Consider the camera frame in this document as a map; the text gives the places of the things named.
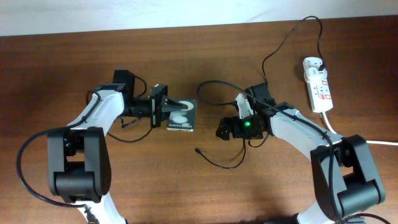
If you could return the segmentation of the black smartphone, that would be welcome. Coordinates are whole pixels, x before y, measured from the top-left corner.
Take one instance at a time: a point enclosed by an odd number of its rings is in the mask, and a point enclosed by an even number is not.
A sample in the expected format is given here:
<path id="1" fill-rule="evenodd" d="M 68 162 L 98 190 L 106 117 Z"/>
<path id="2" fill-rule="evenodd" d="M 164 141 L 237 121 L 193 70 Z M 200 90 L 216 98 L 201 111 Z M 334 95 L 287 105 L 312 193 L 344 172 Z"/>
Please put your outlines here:
<path id="1" fill-rule="evenodd" d="M 177 101 L 187 105 L 188 108 L 170 113 L 167 130 L 193 132 L 195 129 L 197 101 L 193 99 L 177 99 Z"/>

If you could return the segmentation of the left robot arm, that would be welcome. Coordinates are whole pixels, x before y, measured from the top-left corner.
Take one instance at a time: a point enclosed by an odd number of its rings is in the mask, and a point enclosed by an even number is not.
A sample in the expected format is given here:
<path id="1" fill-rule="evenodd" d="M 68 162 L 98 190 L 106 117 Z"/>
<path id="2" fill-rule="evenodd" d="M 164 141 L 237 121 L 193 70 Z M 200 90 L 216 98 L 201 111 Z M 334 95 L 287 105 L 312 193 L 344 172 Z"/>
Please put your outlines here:
<path id="1" fill-rule="evenodd" d="M 47 136 L 49 188 L 62 206 L 77 208 L 88 223 L 126 223 L 111 198 L 111 164 L 105 136 L 118 117 L 149 118 L 159 127 L 173 111 L 187 108 L 168 98 L 158 84 L 146 98 L 134 95 L 137 76 L 115 70 L 110 84 L 98 85 L 83 112 Z"/>

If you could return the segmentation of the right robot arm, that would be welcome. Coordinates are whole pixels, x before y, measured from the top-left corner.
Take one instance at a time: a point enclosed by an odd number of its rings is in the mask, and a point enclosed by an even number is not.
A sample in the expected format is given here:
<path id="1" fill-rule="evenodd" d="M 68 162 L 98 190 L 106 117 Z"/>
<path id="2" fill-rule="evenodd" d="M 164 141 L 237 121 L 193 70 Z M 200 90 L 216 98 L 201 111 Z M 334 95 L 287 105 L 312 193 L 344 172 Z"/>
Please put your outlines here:
<path id="1" fill-rule="evenodd" d="M 287 223 L 355 223 L 383 203 L 386 192 L 364 138 L 333 134 L 288 103 L 276 103 L 261 83 L 241 92 L 233 104 L 239 116 L 220 121 L 216 136 L 243 139 L 264 134 L 288 142 L 310 159 L 316 200 Z"/>

